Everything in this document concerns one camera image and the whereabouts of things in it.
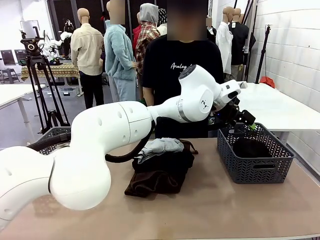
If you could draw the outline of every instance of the white table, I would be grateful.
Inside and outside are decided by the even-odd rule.
[[[241,89],[240,110],[248,110],[286,143],[290,132],[320,131],[320,113],[264,83],[248,83]]]
[[[35,141],[35,135],[32,131],[28,115],[26,113],[26,109],[23,101],[30,101],[31,99],[26,99],[24,96],[26,94],[32,93],[33,88],[31,84],[1,84],[0,85],[0,109],[4,109],[11,104],[18,102],[19,108],[23,117],[23,121],[25,126],[28,128],[31,140]]]

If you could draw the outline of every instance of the black t-shirt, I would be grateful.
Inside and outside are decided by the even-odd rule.
[[[219,84],[224,82],[221,54],[209,40],[183,43],[161,36],[149,43],[143,65],[142,86],[154,91],[154,105],[181,94],[180,73],[191,65],[207,70]],[[208,121],[182,123],[177,138],[204,138],[208,136]]]
[[[249,28],[240,22],[235,22],[235,28],[229,24],[229,30],[233,35],[231,47],[231,65],[241,65],[244,63],[244,46],[248,38]]]

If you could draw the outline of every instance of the beige jacket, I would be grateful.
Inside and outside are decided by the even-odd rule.
[[[101,32],[89,23],[77,28],[71,36],[71,60],[79,71],[84,74],[96,76],[102,73],[99,59],[104,45]]]

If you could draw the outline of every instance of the gray hoodie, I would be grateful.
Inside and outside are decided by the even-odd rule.
[[[140,21],[158,23],[158,6],[152,3],[144,3],[140,6]]]

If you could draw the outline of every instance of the tripod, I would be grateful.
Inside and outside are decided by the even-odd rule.
[[[59,121],[61,127],[69,127],[70,123],[68,121],[68,117],[67,117],[64,105],[62,103],[61,96],[59,94],[59,90],[58,90],[54,75],[52,73],[52,70],[50,68],[50,64],[47,59],[47,56],[42,55],[41,54],[42,50],[38,47],[38,42],[40,40],[43,40],[44,38],[39,37],[39,32],[38,32],[38,29],[36,26],[34,26],[33,28],[36,31],[37,37],[26,38],[26,34],[24,32],[21,32],[21,34],[22,34],[21,43],[24,45],[26,53],[27,53],[26,66],[28,68],[28,72],[29,72],[29,76],[30,76],[30,80],[31,80],[31,85],[32,85],[33,93],[34,93],[34,99],[35,99],[37,111],[39,113],[39,119],[40,119],[40,123],[41,123],[40,133],[45,134],[53,126],[58,127],[58,121]],[[55,107],[55,109],[53,109],[53,110],[48,110],[46,100],[45,100],[45,97],[44,97],[44,94],[43,94],[43,91],[42,91],[42,88],[41,88],[41,85],[40,85],[40,82],[38,79],[36,66],[37,66],[38,70],[42,70],[44,72],[45,78],[48,82],[48,85],[49,85],[49,88],[51,91],[51,95],[52,95],[52,99],[53,99],[53,103],[54,103],[54,107]],[[50,81],[50,77],[49,77],[47,68],[49,69],[52,82]],[[40,104],[41,104],[41,108],[42,108],[42,112],[43,112],[43,117],[42,117],[42,113],[40,110],[40,104],[39,104],[39,101],[37,98],[35,85],[38,88],[37,90],[39,92],[39,98],[40,98]],[[63,120],[63,117],[61,115],[60,108],[59,108],[56,96],[54,94],[53,86],[54,86],[56,94],[58,96],[58,100],[61,105],[61,108],[62,108],[62,111],[63,111],[63,114],[65,116],[66,121]]]

